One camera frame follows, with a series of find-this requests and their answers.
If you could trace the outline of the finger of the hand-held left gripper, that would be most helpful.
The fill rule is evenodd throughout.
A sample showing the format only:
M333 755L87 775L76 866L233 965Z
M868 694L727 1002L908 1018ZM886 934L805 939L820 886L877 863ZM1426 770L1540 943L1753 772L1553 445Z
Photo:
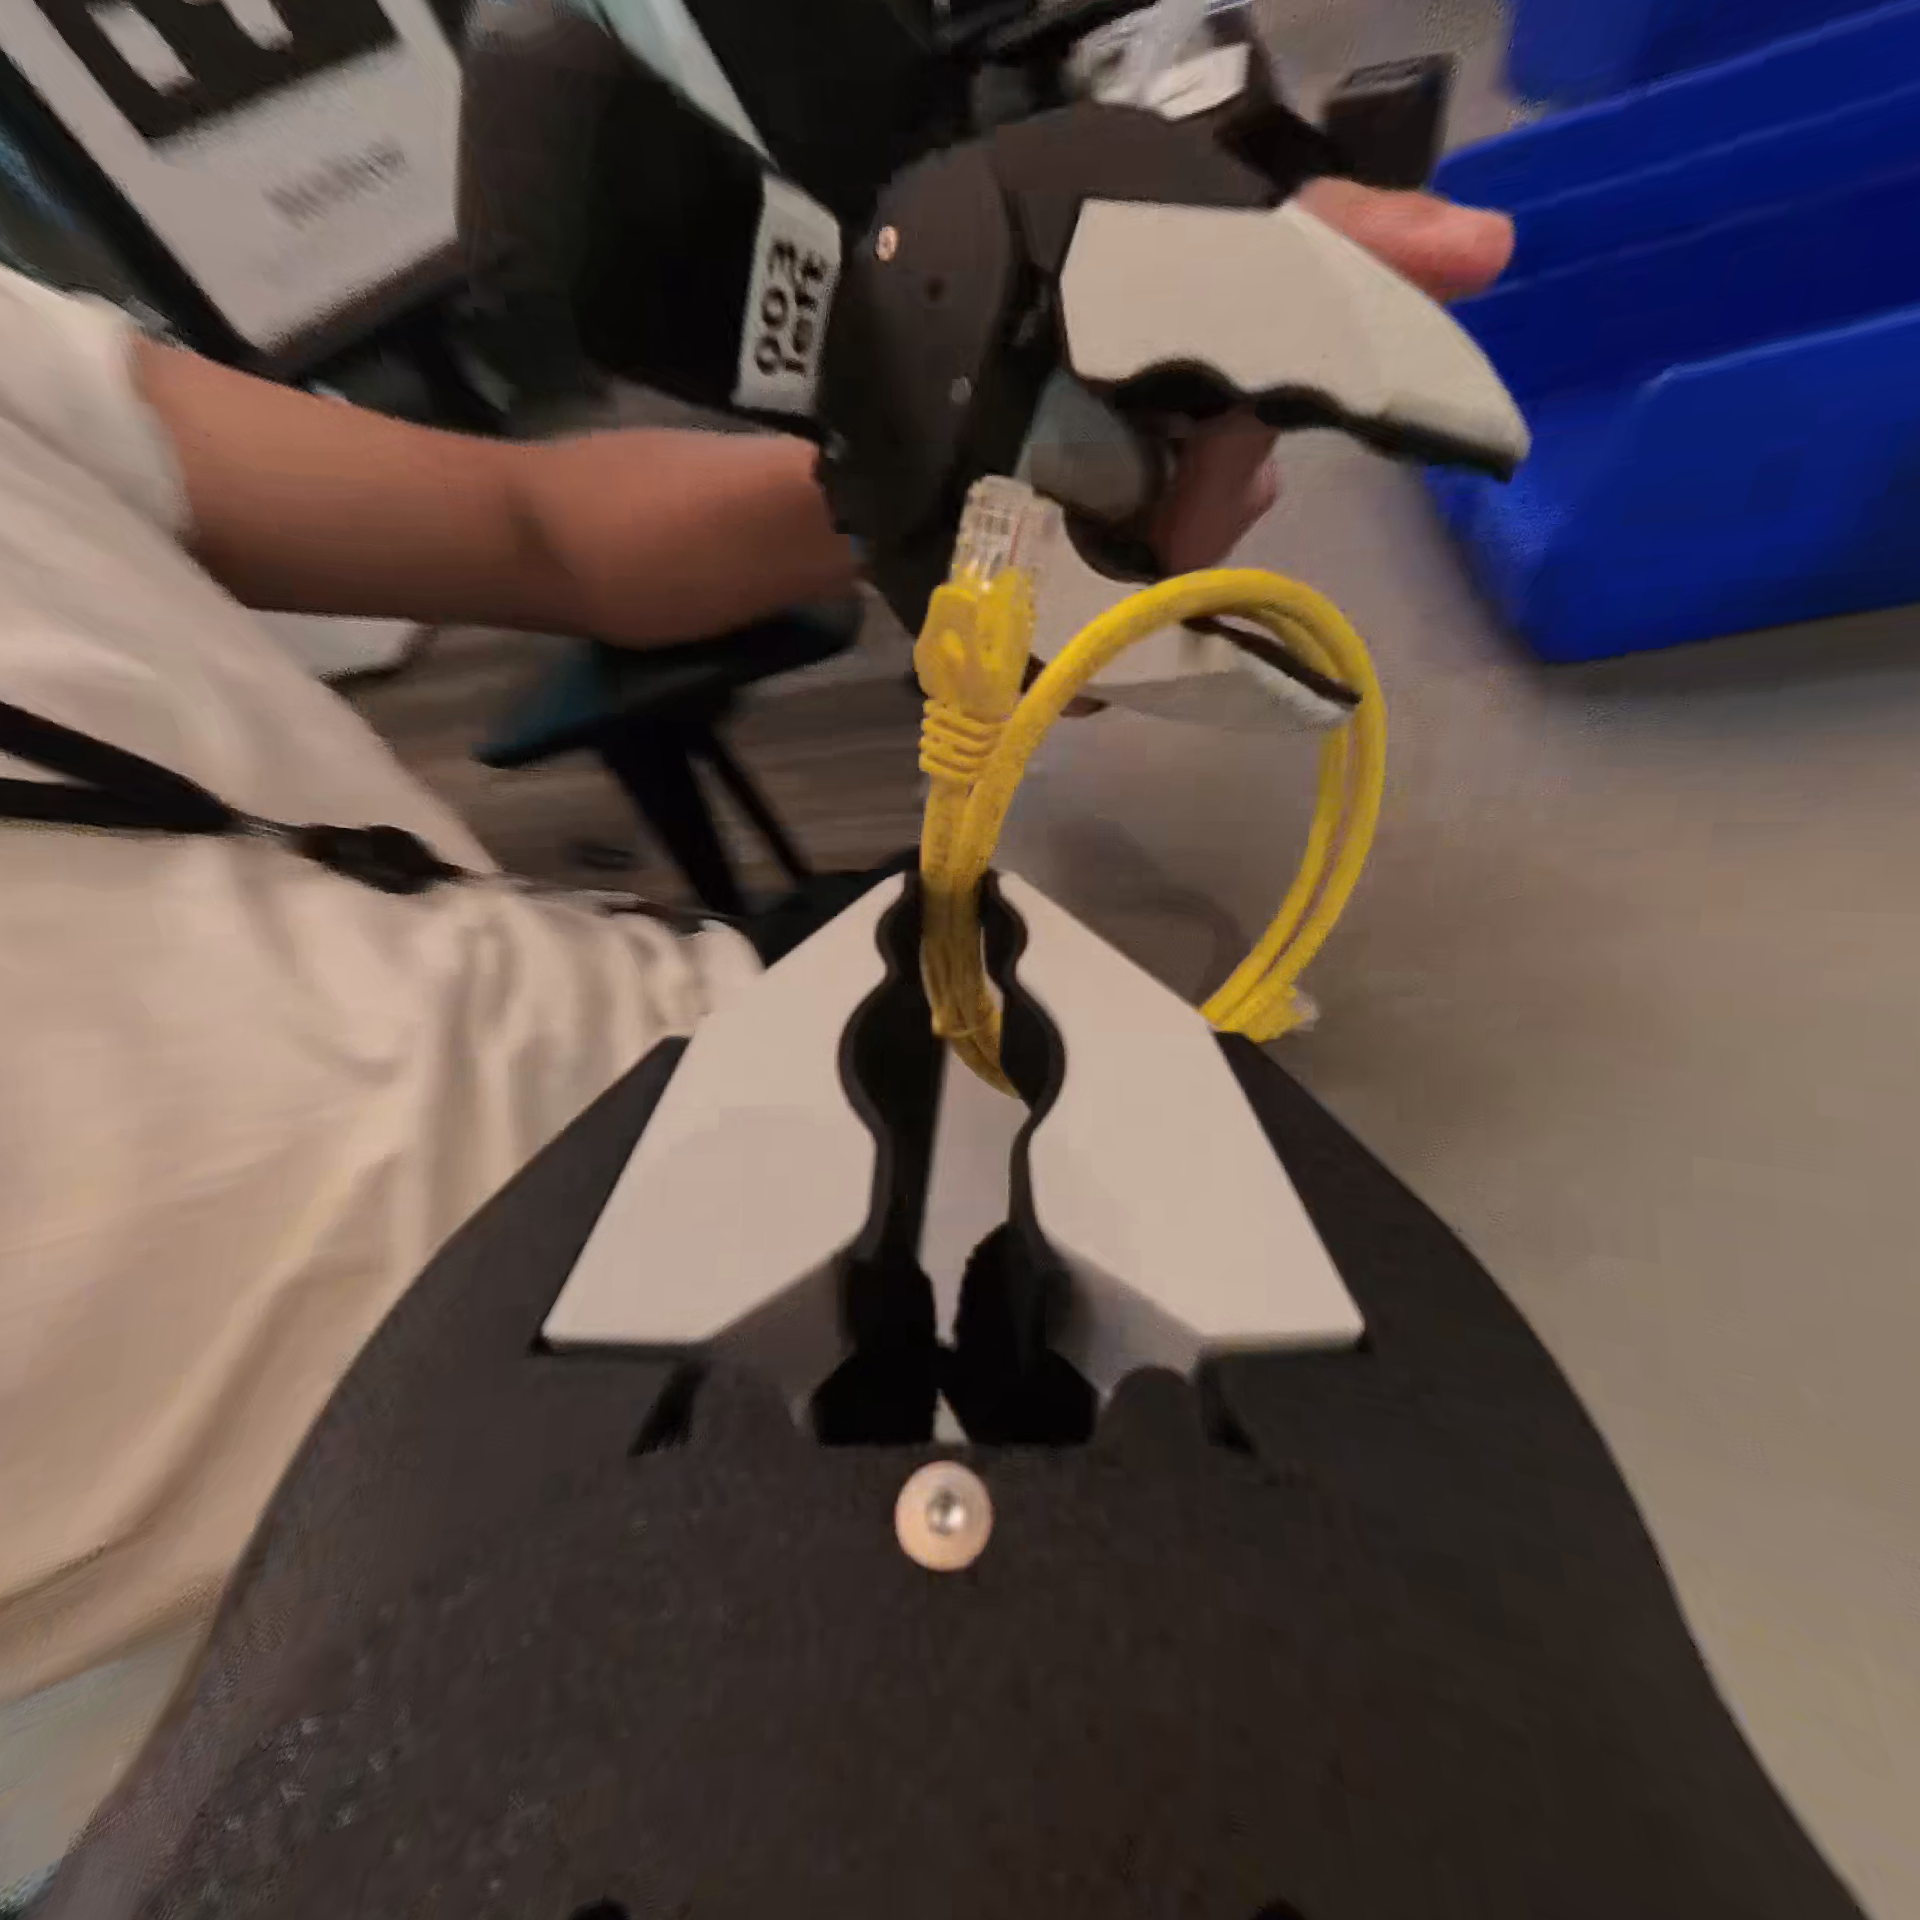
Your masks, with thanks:
M1065 367L1124 418L1246 413L1495 480L1530 454L1452 311L1291 203L1084 202L1057 314Z
M1299 635L1243 616L1205 616L1143 635L1070 706L1236 734L1332 731L1358 714L1362 691Z

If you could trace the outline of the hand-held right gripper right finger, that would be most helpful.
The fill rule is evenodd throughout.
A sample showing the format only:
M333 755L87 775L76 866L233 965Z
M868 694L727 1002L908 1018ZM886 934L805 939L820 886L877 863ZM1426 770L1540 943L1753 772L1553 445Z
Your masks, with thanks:
M1366 1321L1236 1067L1269 1067L1019 876L980 898L1000 1092L955 1070L955 1431L1077 1444L1133 1373Z

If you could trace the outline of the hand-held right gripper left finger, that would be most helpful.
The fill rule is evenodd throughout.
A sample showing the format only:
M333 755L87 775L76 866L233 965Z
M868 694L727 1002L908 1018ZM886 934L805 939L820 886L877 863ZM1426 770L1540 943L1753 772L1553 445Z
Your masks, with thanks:
M933 1435L921 1257L946 1047L914 876L887 876L683 1043L540 1325L557 1354L747 1373L823 1441Z

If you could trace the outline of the blue storage bin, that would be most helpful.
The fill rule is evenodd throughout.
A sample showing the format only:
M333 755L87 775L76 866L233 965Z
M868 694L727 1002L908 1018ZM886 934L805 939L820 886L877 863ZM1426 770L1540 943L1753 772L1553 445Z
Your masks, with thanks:
M1787 24L1438 165L1513 223L1456 314L1532 445L1421 482L1538 659L1916 601L1916 3L1729 15Z

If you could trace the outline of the person's left forearm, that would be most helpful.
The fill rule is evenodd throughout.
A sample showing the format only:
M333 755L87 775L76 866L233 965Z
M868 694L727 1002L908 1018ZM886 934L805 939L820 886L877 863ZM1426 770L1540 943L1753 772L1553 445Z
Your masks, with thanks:
M133 347L178 474L184 544L254 612L536 629L543 550L521 445Z

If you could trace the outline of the person's white shirt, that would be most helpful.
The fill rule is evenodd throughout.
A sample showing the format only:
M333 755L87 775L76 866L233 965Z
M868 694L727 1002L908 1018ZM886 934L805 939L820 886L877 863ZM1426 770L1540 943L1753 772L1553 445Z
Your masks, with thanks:
M114 306L3 270L1 694L255 816L493 863L186 550ZM757 973L729 928L258 838L1 834L1 1688L204 1621L453 1233Z

